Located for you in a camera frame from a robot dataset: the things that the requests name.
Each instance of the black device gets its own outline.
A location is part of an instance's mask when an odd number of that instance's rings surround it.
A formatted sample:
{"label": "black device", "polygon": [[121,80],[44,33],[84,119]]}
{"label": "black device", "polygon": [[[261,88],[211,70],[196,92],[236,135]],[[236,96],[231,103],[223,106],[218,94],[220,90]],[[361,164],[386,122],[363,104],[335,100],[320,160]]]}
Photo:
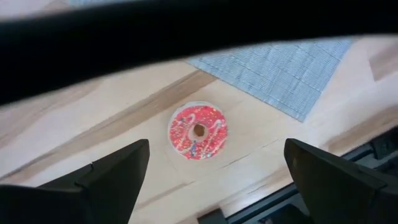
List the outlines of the black device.
{"label": "black device", "polygon": [[[398,16],[389,3],[348,1],[342,7],[323,1],[327,10],[314,14],[313,2],[150,0],[3,21],[0,104],[145,63],[237,45],[396,34]],[[269,7],[278,10],[265,13]],[[308,26],[295,30],[299,24]],[[209,34],[197,35],[203,26]],[[287,140],[285,158],[315,223],[397,221],[397,179],[295,139]],[[37,188],[2,185],[0,223],[125,224],[148,159],[148,141],[140,140]]]}

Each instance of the woven placemat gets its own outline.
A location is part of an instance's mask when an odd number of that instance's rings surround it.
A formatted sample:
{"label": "woven placemat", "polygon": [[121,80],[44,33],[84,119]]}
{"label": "woven placemat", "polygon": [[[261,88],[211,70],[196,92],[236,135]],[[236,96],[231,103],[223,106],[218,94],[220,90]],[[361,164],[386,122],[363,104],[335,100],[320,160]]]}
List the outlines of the woven placemat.
{"label": "woven placemat", "polygon": [[351,39],[240,47],[188,62],[293,118],[304,121]]}

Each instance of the pink frosted donut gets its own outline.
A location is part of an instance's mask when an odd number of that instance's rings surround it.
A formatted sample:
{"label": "pink frosted donut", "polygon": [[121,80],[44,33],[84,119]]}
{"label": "pink frosted donut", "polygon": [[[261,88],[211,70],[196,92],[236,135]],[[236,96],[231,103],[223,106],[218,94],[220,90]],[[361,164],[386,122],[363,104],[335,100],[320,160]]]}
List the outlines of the pink frosted donut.
{"label": "pink frosted donut", "polygon": [[224,115],[206,102],[187,103],[169,123],[170,142],[187,159],[214,156],[223,148],[227,134]]}

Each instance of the donut hole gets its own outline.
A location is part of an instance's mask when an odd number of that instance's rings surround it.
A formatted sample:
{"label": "donut hole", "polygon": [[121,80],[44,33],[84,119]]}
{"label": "donut hole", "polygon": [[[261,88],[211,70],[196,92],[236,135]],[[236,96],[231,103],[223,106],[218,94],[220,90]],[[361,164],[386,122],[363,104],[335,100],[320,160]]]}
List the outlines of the donut hole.
{"label": "donut hole", "polygon": [[188,132],[188,137],[192,141],[202,142],[207,138],[209,134],[209,130],[206,126],[202,124],[195,124],[191,127],[190,131]]}
{"label": "donut hole", "polygon": [[193,132],[195,133],[196,137],[202,137],[205,135],[205,127],[201,124],[196,124],[193,127]]}

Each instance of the wooden surface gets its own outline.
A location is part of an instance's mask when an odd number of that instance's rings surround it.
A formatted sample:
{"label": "wooden surface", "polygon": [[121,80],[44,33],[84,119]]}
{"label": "wooden surface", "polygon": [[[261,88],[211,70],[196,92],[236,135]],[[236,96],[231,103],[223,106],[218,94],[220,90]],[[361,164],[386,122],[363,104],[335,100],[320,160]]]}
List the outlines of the wooden surface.
{"label": "wooden surface", "polygon": [[[37,186],[147,138],[150,161],[130,223],[194,223],[217,207],[231,215],[292,181],[286,138],[342,155],[398,125],[398,67],[386,61],[398,52],[383,56],[396,42],[358,40],[304,123],[181,61],[5,106],[0,183]],[[214,158],[188,161],[168,142],[172,113],[189,101],[226,116],[229,137]]]}

